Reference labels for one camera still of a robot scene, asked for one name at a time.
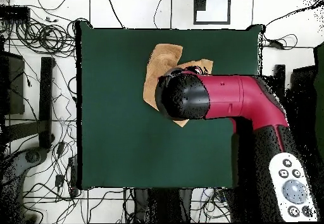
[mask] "brown towel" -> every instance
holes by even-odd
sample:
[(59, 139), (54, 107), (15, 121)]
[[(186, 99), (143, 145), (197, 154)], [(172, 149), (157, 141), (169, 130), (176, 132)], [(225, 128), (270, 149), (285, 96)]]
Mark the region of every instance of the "brown towel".
[[(149, 63), (147, 64), (143, 99), (156, 110), (158, 108), (155, 103), (155, 88), (158, 84), (158, 77), (164, 75), (169, 69), (176, 67), (181, 55), (182, 46), (174, 44), (158, 44), (151, 54)], [(177, 67), (186, 68), (188, 66), (200, 66), (202, 69), (205, 67), (208, 73), (211, 74), (213, 62), (207, 59), (201, 59), (199, 61), (190, 61)], [(183, 127), (188, 120), (174, 122)]]

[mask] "white floor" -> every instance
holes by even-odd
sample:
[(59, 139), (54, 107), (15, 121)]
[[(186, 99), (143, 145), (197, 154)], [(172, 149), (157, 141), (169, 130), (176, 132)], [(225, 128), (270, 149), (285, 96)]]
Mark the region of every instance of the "white floor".
[[(44, 8), (53, 9), (57, 7), (63, 0), (39, 0)], [(111, 0), (118, 15), (120, 21), (127, 28), (155, 28), (153, 16), (156, 11), (156, 7), (160, 0)], [(159, 10), (156, 13), (156, 24), (159, 28), (170, 27), (170, 1), (162, 0), (159, 6)], [(231, 5), (231, 24), (230, 25), (193, 25), (193, 0), (173, 0), (172, 4), (172, 28), (186, 29), (186, 28), (232, 28), (232, 29), (246, 29), (251, 23), (262, 23), (267, 24), (273, 19), (285, 15), (290, 11), (302, 8), (313, 4), (315, 0), (232, 0)], [(10, 0), (11, 4), (15, 5), (33, 5), (40, 6), (37, 0)], [(68, 25), (67, 20), (62, 18), (68, 18), (74, 20), (77, 18), (86, 18), (90, 21), (95, 28), (116, 28), (120, 27), (117, 19), (115, 18), (111, 6), (108, 0), (66, 0), (61, 7), (55, 11), (49, 11), (53, 15), (45, 13), (41, 8), (32, 7), (31, 17), (39, 22), (50, 25), (51, 23), (45, 22), (46, 17), (50, 17), (53, 21), (56, 16), (58, 21), (55, 24), (61, 25), (66, 28)], [(279, 51), (274, 48), (265, 47), (263, 50), (263, 74), (271, 75), (274, 65), (285, 64), (287, 70), (286, 84), (289, 86), (289, 75), (293, 69), (313, 65), (315, 63), (313, 50), (311, 48), (304, 47), (315, 47), (324, 41), (323, 36), (323, 12), (322, 9), (309, 10), (300, 12), (287, 18), (275, 21), (269, 25), (266, 31), (268, 39), (279, 39), (287, 34), (295, 34), (298, 37), (297, 47), (289, 51)], [(28, 50), (25, 47), (20, 47), (21, 43), (15, 40), (16, 36), (13, 34), (13, 40), (10, 46), (6, 46), (6, 50), (15, 53), (22, 54), (26, 64), (25, 72), (36, 78), (40, 77), (40, 65), (41, 57), (39, 54)], [(294, 45), (294, 39), (287, 38), (289, 46)], [(69, 58), (56, 58), (56, 62), (59, 68), (55, 68), (54, 81), (57, 86), (53, 86), (53, 97), (58, 97), (54, 103), (53, 120), (56, 117), (62, 122), (53, 122), (53, 133), (57, 138), (61, 136), (61, 131), (66, 131), (69, 127), (72, 131), (71, 136), (76, 138), (76, 128), (72, 127), (75, 122), (71, 122), (69, 126), (68, 120), (76, 119), (76, 107), (74, 101), (71, 99), (71, 95), (67, 89), (65, 81), (69, 81), (76, 75), (75, 60), (73, 57)], [(39, 112), (39, 83), (36, 80), (30, 79), (32, 86), (28, 87), (25, 85), (25, 98), (29, 100), (30, 105), (34, 109), (34, 113), (38, 115)], [(75, 91), (75, 80), (71, 83), (71, 90)], [(21, 123), (25, 120), (33, 120), (34, 116), (32, 110), (29, 108), (28, 103), (25, 103), (25, 114), (24, 115), (12, 115), (10, 123)], [(24, 141), (16, 140), (11, 143), (10, 151), (16, 150), (19, 145)], [(67, 137), (66, 142), (72, 141), (71, 138)], [(29, 146), (37, 145), (38, 138), (31, 139), (24, 143), (21, 149), (28, 148)], [(72, 145), (73, 154), (76, 153), (76, 144)], [(60, 166), (65, 169), (67, 165), (68, 157), (72, 155), (72, 150), (69, 149), (66, 155), (60, 160)], [(55, 172), (51, 167), (51, 154), (49, 154), (46, 162), (36, 168), (29, 171), (28, 175), (31, 176), (34, 173), (44, 171), (40, 174), (36, 174), (32, 177), (26, 178), (24, 191), (30, 190), (36, 183), (46, 183), (49, 189), (54, 188)], [(62, 196), (68, 197), (67, 187), (63, 188)], [(58, 220), (59, 215), (64, 211), (65, 214), (61, 218), (65, 218), (64, 223), (84, 223), (86, 221), (87, 213), (89, 210), (99, 204), (105, 193), (109, 190), (120, 191), (122, 189), (92, 189), (88, 192), (83, 192), (79, 199), (76, 199), (76, 205), (74, 209), (66, 218), (66, 209), (68, 206), (73, 205), (72, 202), (55, 201), (55, 195), (49, 192), (46, 188), (41, 188), (36, 192), (29, 193), (26, 198), (26, 206), (32, 207), (32, 209), (41, 211), (44, 214), (42, 223), (55, 223)], [(207, 195), (203, 194), (202, 189), (195, 189), (192, 196), (192, 209), (200, 208), (201, 198), (203, 201), (207, 201)], [(123, 194), (109, 193), (104, 197), (103, 202), (92, 210), (91, 223), (115, 223), (121, 219), (122, 215), (122, 204)], [(134, 210), (134, 204), (132, 201), (127, 202), (127, 208), (129, 213)], [(209, 215), (218, 216), (221, 214), (219, 210), (211, 212)], [(193, 221), (198, 222), (199, 211), (192, 211), (191, 218)], [(201, 217), (201, 221), (205, 222), (206, 219)], [(220, 221), (227, 222), (225, 217), (211, 220), (210, 222)]]

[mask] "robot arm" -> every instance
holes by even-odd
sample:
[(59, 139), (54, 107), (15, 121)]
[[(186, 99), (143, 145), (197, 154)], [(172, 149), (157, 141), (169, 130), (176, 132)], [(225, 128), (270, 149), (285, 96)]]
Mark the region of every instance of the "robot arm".
[(318, 220), (285, 111), (259, 77), (172, 69), (159, 77), (156, 104), (172, 120), (238, 116), (251, 120), (261, 221)]

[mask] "black metal stand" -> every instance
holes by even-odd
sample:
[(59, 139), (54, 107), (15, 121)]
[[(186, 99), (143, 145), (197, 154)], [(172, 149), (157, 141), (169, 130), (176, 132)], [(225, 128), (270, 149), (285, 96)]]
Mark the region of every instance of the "black metal stand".
[(39, 134), (39, 147), (50, 149), (52, 135), (52, 78), (56, 62), (52, 57), (43, 57), (40, 68), (39, 121), (19, 123), (5, 127), (8, 142)]

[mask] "green cloth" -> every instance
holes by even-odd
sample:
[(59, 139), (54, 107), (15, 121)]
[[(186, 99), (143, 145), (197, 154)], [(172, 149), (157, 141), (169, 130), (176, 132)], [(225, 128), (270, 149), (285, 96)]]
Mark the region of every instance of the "green cloth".
[(179, 127), (144, 102), (159, 43), (184, 47), (180, 63), (214, 61), (214, 74), (258, 73), (261, 25), (249, 30), (91, 29), (81, 23), (82, 188), (231, 187), (228, 118)]
[(324, 44), (315, 49), (315, 63), (318, 73), (314, 81), (317, 93), (315, 132), (321, 158), (324, 159)]

